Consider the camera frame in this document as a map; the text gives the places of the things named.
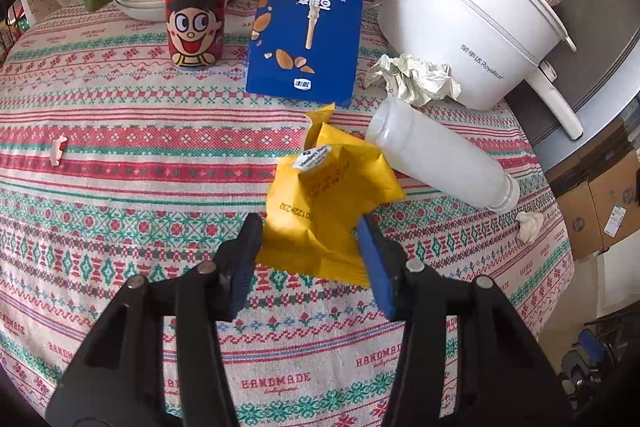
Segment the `white opaque plastic bottle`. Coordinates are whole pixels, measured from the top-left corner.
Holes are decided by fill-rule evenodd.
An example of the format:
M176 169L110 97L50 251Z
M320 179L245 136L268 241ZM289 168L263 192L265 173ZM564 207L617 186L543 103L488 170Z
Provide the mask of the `white opaque plastic bottle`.
M476 208L513 210L520 186L494 158L399 98L371 118L366 141L393 169Z

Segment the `small white paper wad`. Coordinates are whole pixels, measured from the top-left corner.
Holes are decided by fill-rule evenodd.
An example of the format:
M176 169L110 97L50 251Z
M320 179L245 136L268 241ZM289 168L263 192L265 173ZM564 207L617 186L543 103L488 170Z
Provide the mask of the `small white paper wad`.
M537 211L521 211L515 219L518 221L518 240L523 244L533 243L544 224L544 215Z

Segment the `stacked white plates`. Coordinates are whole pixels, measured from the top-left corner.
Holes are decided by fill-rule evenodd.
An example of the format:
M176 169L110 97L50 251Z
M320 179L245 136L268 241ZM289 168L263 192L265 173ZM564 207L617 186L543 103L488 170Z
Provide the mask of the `stacked white plates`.
M167 9L224 8L231 0L114 0L120 12L142 22L164 22Z

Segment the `cardboard box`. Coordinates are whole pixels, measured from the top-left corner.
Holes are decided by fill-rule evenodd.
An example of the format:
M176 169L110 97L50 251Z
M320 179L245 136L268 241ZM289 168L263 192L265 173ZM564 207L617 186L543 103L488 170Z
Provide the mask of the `cardboard box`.
M630 144L574 154L547 172L578 260L639 230L639 153Z

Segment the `silver refrigerator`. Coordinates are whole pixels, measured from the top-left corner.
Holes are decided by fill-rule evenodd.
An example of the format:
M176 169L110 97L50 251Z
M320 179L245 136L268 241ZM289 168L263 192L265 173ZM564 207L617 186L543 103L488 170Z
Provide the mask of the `silver refrigerator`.
M586 145L639 93L639 0L563 0L555 9L577 46L560 44L547 57L555 87L582 122L568 139L527 83L506 98L542 169L549 170Z

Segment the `crumpled pale green paper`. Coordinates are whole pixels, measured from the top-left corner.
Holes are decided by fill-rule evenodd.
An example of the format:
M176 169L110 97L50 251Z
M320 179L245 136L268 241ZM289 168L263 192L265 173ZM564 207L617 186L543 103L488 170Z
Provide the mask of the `crumpled pale green paper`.
M457 101L462 91L448 65L423 61L410 53L396 57L383 54L363 80L366 88L377 84L384 84L389 98L399 98L414 108L444 98Z

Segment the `blue biscuit stick box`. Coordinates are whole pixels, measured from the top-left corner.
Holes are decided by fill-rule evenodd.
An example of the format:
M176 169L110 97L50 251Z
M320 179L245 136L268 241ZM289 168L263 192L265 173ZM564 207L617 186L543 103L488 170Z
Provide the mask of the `blue biscuit stick box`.
M258 0L247 92L349 106L363 0Z

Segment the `red cartoon drink can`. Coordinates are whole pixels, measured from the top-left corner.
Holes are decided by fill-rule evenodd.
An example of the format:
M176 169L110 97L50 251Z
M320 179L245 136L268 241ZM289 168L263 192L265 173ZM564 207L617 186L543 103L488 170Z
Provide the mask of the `red cartoon drink can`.
M168 49L172 64L181 69L206 69L221 58L225 9L167 9Z

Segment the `small white plastic scrap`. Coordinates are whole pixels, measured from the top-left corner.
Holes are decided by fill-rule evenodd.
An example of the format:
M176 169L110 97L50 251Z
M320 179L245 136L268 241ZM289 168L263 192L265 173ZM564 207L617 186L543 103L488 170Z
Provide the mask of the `small white plastic scrap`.
M58 165L60 165L60 161L66 149L66 144L67 138L62 134L52 141L50 147L50 165L52 167L58 167Z

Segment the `yellow snack wrapper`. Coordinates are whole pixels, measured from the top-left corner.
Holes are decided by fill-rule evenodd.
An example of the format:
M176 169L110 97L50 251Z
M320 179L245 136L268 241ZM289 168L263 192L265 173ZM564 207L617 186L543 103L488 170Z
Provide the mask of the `yellow snack wrapper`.
M368 287L354 230L362 216L406 194L382 150L329 124L334 110L329 104L308 113L304 149L279 159L257 261Z

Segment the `white electric cooking pot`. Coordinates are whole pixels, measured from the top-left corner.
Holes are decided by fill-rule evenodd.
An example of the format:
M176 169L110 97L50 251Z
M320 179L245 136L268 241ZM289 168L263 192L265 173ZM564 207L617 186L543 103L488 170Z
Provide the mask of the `white electric cooking pot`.
M546 61L572 41L546 0L384 0L378 24L396 52L448 66L464 106L491 109L527 82L570 139L584 133Z

